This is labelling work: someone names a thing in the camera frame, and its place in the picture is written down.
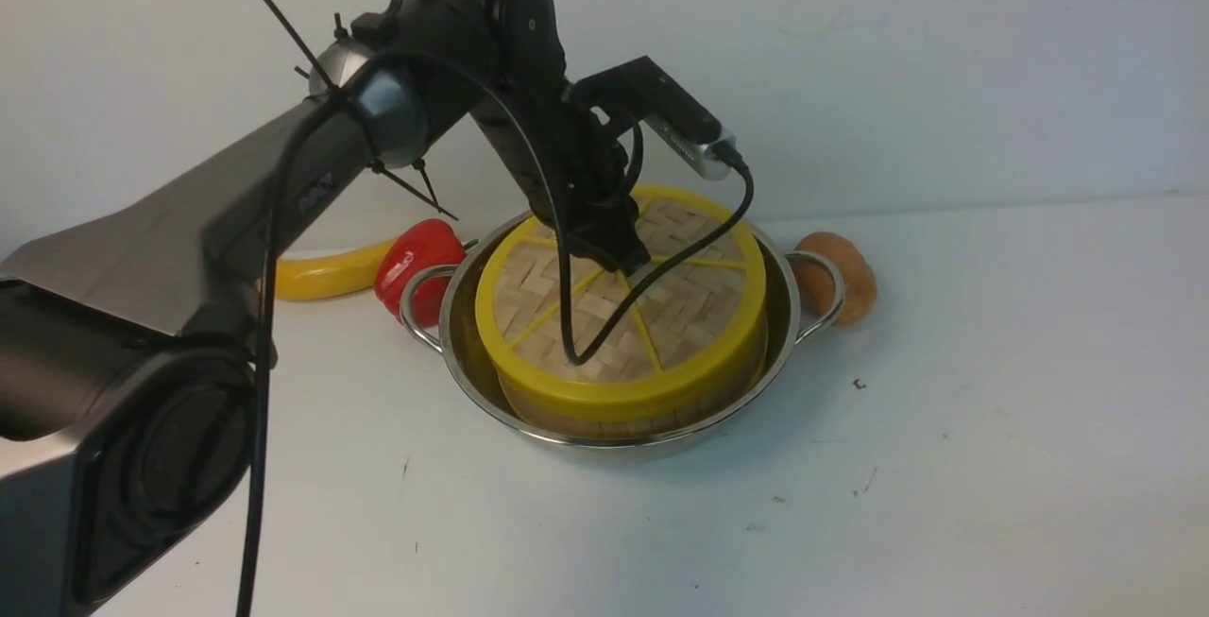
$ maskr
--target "yellow steamer lid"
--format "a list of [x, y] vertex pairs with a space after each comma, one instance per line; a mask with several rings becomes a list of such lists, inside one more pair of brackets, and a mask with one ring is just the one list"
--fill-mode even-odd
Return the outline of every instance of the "yellow steamer lid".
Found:
[[[638, 237], [663, 263], [730, 211], [677, 188], [638, 188]], [[572, 259], [575, 350], [650, 265], [630, 279]], [[693, 423], [746, 392], [767, 346], [764, 259], [745, 223], [650, 286], [582, 367], [562, 350], [554, 235], [530, 218], [499, 243], [475, 319], [517, 416], [571, 436], [625, 438]]]

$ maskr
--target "steel pot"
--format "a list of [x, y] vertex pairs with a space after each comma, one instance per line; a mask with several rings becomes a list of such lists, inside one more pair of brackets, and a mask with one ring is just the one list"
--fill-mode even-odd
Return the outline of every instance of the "steel pot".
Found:
[[[642, 456], [655, 456], [695, 444], [764, 392], [764, 388], [768, 388], [768, 385], [785, 367], [793, 347], [812, 334], [828, 328], [844, 306], [844, 279], [839, 269], [831, 260], [818, 254], [804, 252], [789, 252], [782, 255], [773, 247], [767, 235], [757, 230], [756, 226], [751, 226], [764, 254], [765, 273], [768, 273], [765, 308], [769, 342], [764, 356], [764, 370], [756, 385], [746, 393], [734, 398], [729, 405], [695, 423], [650, 436], [624, 439], [585, 439], [548, 431], [526, 423], [509, 406], [499, 387], [496, 367], [479, 339], [474, 318], [479, 278], [482, 276], [488, 255], [502, 238], [527, 217], [528, 214], [514, 218], [488, 235], [470, 250], [461, 265], [433, 265], [433, 267], [416, 273], [403, 292], [399, 321], [420, 342], [435, 350], [445, 358], [445, 364], [452, 373], [453, 380], [480, 409], [527, 438], [566, 451], [626, 457], [638, 456], [641, 452]], [[832, 282], [835, 284], [831, 307], [823, 317], [808, 327], [800, 327], [802, 299], [789, 261], [820, 265], [831, 275]], [[436, 277], [450, 277], [450, 286], [445, 290], [445, 300], [441, 302], [439, 333], [434, 336], [416, 323], [411, 310], [411, 298], [423, 282]]]

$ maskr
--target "white table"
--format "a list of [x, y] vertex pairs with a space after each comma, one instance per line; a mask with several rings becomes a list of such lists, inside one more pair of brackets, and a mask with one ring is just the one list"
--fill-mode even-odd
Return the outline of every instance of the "white table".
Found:
[[[285, 304], [256, 615], [1209, 612], [1209, 196], [764, 226], [821, 229], [872, 318], [640, 466], [513, 436], [372, 295]], [[244, 497], [100, 615], [232, 613]]]

